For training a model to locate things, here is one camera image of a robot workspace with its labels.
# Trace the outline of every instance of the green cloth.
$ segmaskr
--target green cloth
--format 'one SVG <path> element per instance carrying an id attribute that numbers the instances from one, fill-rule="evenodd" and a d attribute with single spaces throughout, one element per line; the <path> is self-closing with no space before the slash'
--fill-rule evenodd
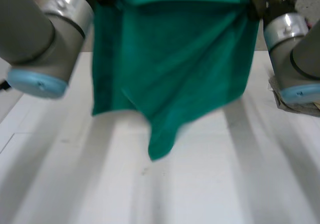
<path id="1" fill-rule="evenodd" d="M 150 158 L 167 155 L 183 124 L 243 94 L 258 30 L 247 4 L 121 0 L 98 6 L 93 114 L 138 110 L 152 129 Z"/>

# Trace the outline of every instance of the white surface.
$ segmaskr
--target white surface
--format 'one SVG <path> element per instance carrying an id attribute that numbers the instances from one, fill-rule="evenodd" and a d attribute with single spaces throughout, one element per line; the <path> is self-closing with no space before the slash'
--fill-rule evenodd
<path id="1" fill-rule="evenodd" d="M 243 97 L 150 162 L 149 127 L 90 116 L 91 54 L 67 96 L 24 95 L 0 125 L 0 224 L 316 224 L 320 121 L 278 110 L 256 52 Z"/>
<path id="2" fill-rule="evenodd" d="M 7 77 L 8 69 L 9 64 L 0 58 L 0 82 L 2 82 Z M 17 90 L 10 90 L 8 92 L 0 91 L 0 122 L 6 117 L 11 108 L 17 103 L 21 95 L 21 92 Z"/>

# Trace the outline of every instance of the screw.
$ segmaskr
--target screw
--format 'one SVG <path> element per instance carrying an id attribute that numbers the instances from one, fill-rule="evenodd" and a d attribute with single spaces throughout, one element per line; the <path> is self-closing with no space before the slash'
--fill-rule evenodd
<path id="1" fill-rule="evenodd" d="M 285 29 L 284 29 L 284 34 L 289 34 L 289 33 L 291 33 L 291 31 L 292 31 L 292 26 L 287 26 Z"/>
<path id="2" fill-rule="evenodd" d="M 41 91 L 45 91 L 46 90 L 45 84 L 43 84 L 42 82 L 38 81 L 37 85 L 38 85 L 38 88 Z"/>
<path id="3" fill-rule="evenodd" d="M 57 0 L 56 5 L 57 5 L 58 9 L 60 9 L 60 10 L 64 10 L 67 8 L 65 0 Z"/>

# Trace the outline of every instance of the gray robot arm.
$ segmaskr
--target gray robot arm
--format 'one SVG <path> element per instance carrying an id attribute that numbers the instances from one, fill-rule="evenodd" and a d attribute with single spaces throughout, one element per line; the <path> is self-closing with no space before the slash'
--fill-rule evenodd
<path id="1" fill-rule="evenodd" d="M 63 96 L 92 23 L 88 0 L 0 0 L 0 57 L 8 83 L 24 93 Z"/>
<path id="2" fill-rule="evenodd" d="M 288 104 L 320 100 L 320 21 L 309 31 L 297 0 L 251 0 L 249 15 L 263 19 L 264 38 L 280 94 Z"/>

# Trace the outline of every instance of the silver metal band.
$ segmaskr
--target silver metal band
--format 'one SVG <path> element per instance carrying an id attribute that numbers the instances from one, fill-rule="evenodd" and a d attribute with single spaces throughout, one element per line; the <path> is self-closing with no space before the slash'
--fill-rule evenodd
<path id="1" fill-rule="evenodd" d="M 86 0 L 46 0 L 41 7 L 47 15 L 57 15 L 71 20 L 87 34 L 94 18 L 94 11 Z"/>
<path id="2" fill-rule="evenodd" d="M 287 13 L 274 19 L 264 30 L 268 50 L 286 39 L 305 36 L 309 29 L 306 20 L 298 13 Z"/>

